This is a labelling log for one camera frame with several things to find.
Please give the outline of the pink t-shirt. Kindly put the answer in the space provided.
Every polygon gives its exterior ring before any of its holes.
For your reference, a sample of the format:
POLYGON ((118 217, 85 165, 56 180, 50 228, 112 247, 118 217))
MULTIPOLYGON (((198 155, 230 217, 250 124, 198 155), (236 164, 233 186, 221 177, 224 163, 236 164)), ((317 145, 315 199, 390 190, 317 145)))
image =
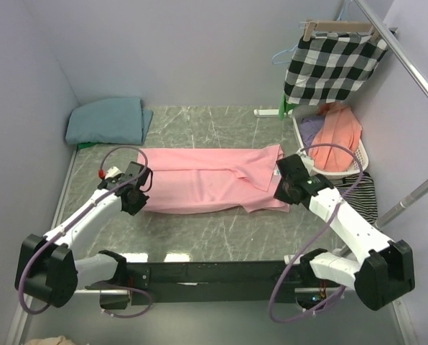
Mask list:
POLYGON ((276 162, 284 156, 278 144, 262 149, 147 148, 144 153, 154 173, 145 185, 145 211, 289 211, 288 204, 274 198, 280 181, 276 162))

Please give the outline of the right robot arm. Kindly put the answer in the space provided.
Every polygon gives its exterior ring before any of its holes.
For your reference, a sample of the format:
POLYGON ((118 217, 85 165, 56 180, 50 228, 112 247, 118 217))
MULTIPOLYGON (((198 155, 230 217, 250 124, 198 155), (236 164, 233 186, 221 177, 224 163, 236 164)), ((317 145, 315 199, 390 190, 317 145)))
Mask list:
POLYGON ((377 311, 415 288, 412 248, 371 226, 323 175, 310 175, 299 155, 277 161, 281 176, 274 197, 302 204, 322 219, 348 246, 353 259, 325 249, 298 254, 303 284, 329 280, 354 290, 365 306, 377 311))

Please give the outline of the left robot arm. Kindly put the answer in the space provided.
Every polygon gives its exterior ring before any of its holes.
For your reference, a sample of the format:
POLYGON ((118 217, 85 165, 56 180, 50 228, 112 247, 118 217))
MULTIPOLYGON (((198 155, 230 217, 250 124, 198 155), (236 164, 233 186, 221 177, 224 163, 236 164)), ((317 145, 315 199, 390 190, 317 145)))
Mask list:
POLYGON ((92 257, 78 257, 105 222, 123 212, 136 215, 146 205, 152 170, 130 162, 126 171, 113 167, 100 172, 91 197, 69 218, 46 234, 29 235, 21 245, 14 286, 21 307, 30 313, 25 296, 47 306, 64 306, 78 289, 105 283, 118 289, 129 282, 126 258, 104 249, 92 257))

